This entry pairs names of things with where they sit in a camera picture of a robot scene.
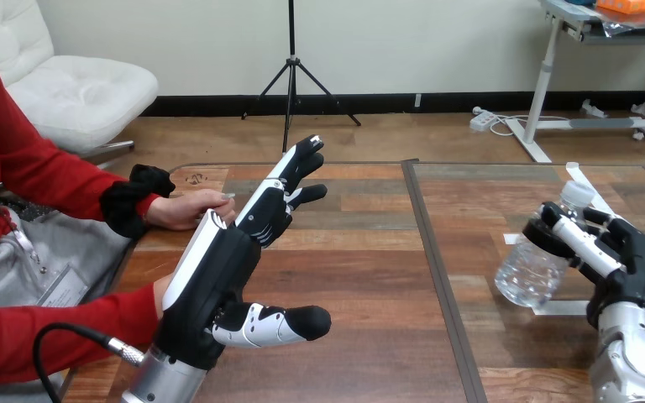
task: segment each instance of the orange box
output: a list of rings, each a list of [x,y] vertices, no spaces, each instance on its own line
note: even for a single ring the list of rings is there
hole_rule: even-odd
[[[645,13],[645,0],[597,0],[597,7],[624,14]]]

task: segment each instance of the metal connector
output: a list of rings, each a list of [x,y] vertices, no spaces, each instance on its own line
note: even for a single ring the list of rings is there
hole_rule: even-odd
[[[144,361],[144,353],[117,338],[111,338],[107,342],[107,349],[135,367],[139,367]]]

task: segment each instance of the black baseboard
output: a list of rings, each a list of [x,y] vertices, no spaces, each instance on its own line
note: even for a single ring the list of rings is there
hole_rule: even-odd
[[[241,116],[255,95],[168,96],[157,97],[142,116],[215,117]],[[632,104],[645,102],[645,91],[629,92],[548,92],[543,110],[576,111],[585,99],[606,110],[629,110]],[[350,113],[470,113],[474,107],[493,112],[526,111],[532,103],[532,92],[453,92],[422,94],[420,107],[414,107],[416,94],[339,95]],[[339,114],[336,105],[324,95],[299,96],[298,115]],[[286,113],[286,96],[263,98],[251,115]]]

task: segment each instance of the white armchair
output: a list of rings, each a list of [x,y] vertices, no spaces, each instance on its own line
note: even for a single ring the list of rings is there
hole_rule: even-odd
[[[155,76],[136,65],[54,56],[36,0],[0,0],[0,75],[40,135],[76,154],[132,147],[106,143],[158,90]]]

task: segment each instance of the power strip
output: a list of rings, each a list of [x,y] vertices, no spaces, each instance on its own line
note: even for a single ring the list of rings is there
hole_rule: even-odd
[[[498,122],[498,116],[496,116],[495,113],[483,111],[480,115],[471,119],[470,127],[471,130],[484,132],[488,130],[490,126],[492,126],[495,122]]]

